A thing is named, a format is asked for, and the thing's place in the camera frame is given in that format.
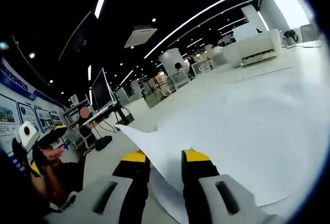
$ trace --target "ceiling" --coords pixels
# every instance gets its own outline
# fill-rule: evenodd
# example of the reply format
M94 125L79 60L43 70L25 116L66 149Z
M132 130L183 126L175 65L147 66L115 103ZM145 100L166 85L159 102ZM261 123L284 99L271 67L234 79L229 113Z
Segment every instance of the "ceiling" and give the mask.
M9 0L5 3L6 19L0 40L6 40L10 45L6 59L33 86L67 106L71 95L81 96L88 92L91 85L87 77L89 65L92 65L92 79L104 67L113 88L131 70L134 72L127 82L142 75L152 77L162 68L156 67L162 51L176 47L182 55L190 54L203 43L216 44L221 38L220 32L243 24L246 20L218 31L244 18L240 7L247 5L244 2L248 0L226 0L207 10L165 40L146 59L144 57L168 34L219 0L105 0L99 19L94 15L97 1ZM258 9L261 1L254 0L250 4ZM242 6L220 14L241 3ZM134 49L124 48L133 27L140 25L150 25L158 30L145 44ZM12 35L40 77L23 59ZM196 46L187 48L200 38L202 40ZM29 58L30 52L35 53L35 58Z

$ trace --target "chair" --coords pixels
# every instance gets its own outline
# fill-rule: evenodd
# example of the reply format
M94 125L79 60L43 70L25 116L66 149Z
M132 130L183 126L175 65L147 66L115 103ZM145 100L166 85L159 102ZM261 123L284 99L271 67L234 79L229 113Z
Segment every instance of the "chair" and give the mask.
M184 70L174 73L171 78L173 79L175 88L178 90L189 82L189 78Z
M176 91L174 81L173 81L172 77L170 77L170 76L165 78L165 86L166 86L167 91L170 94L172 94L174 91Z
M200 73L209 72L211 70L210 63L206 60L199 61L192 65L192 70L194 71L195 76L197 76Z

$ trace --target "exhibition hall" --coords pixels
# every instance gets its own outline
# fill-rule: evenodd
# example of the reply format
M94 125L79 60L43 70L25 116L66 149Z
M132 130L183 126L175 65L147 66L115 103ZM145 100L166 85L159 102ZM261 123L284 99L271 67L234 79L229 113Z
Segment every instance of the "exhibition hall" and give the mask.
M280 224L327 213L319 0L3 1L3 218Z

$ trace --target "paper sheet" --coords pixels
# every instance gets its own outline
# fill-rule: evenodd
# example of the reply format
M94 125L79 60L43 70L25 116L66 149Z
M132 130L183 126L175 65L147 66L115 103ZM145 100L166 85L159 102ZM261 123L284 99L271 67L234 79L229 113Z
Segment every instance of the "paper sheet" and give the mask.
M298 191L323 159L328 117L323 114L319 122L325 106L311 108L317 103L304 98L301 86L275 81L269 86L251 81L225 87L164 118L156 132L118 127L177 191L182 192L181 151L192 147L251 191L258 206L272 204Z
M163 176L152 167L150 170L150 188L159 204L181 224L189 224L185 200Z

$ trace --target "person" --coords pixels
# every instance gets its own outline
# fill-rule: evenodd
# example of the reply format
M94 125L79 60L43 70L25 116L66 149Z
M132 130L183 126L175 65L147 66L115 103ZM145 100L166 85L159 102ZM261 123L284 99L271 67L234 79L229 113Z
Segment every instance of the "person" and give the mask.
M179 62L175 63L174 67L176 68L176 71L179 71L182 69L182 65Z
M32 151L33 159L41 175L31 172L31 181L37 192L49 202L63 205L71 192L83 189L85 157L77 163L63 163L60 159L63 147L53 149L50 145L35 145Z
M195 73L194 73L194 70L193 70L193 68L192 68L192 65L193 65L194 63L196 63L196 62L195 62L195 60L194 60L192 57L188 58L188 62L189 62L189 72L188 72L188 77L189 77L189 78L191 78L191 77L195 77Z
M88 107L82 107L79 111L79 119L78 119L78 125L80 129L80 134L86 138L88 146L92 145L96 142L96 137L94 136L91 129L95 126L95 123L92 122L86 126L83 126L83 124L92 117L92 114L89 112Z
M31 221L40 223L40 218L53 212L49 203L32 185L30 177L26 177L1 148L0 164L3 169L1 177L2 219L10 219L16 223Z

